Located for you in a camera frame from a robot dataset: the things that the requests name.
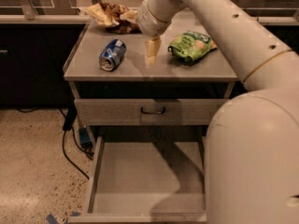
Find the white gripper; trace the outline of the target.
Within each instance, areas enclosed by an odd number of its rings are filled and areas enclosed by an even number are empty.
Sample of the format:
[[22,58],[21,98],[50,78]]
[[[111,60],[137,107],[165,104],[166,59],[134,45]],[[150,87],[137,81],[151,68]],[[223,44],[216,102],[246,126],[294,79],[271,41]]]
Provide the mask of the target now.
[[185,8],[180,0],[144,0],[137,10],[137,24],[143,35],[152,38],[146,42],[145,63],[154,65],[161,46],[162,35],[172,18]]

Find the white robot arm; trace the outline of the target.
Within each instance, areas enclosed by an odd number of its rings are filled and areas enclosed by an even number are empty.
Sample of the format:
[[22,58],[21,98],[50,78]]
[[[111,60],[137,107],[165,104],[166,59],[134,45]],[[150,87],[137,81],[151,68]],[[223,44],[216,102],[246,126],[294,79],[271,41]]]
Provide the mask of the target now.
[[143,34],[161,35],[189,7],[246,93],[206,134],[207,224],[299,224],[299,58],[230,0],[145,0]]

